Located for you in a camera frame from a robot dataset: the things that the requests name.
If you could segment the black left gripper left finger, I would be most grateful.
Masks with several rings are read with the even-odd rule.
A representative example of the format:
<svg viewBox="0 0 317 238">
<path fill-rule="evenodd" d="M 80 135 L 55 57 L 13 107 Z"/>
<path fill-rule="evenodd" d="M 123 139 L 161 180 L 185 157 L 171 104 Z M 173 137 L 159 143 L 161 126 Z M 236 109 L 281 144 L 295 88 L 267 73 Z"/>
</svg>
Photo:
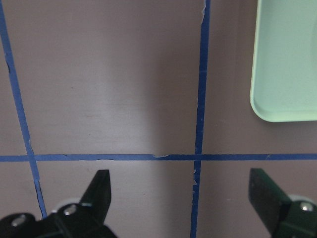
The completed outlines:
<svg viewBox="0 0 317 238">
<path fill-rule="evenodd" d="M 89 207 L 92 216 L 103 223 L 111 204 L 111 184 L 109 170 L 98 170 L 79 202 Z"/>
</svg>

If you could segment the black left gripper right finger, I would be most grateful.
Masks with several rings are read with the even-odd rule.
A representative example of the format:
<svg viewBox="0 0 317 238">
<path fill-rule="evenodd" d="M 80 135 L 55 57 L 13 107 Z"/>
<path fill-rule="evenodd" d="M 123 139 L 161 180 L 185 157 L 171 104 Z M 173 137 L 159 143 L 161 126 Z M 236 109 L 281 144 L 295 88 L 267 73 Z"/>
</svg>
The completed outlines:
<svg viewBox="0 0 317 238">
<path fill-rule="evenodd" d="M 287 217 L 292 200 L 261 168 L 251 168 L 248 199 L 269 233 Z"/>
</svg>

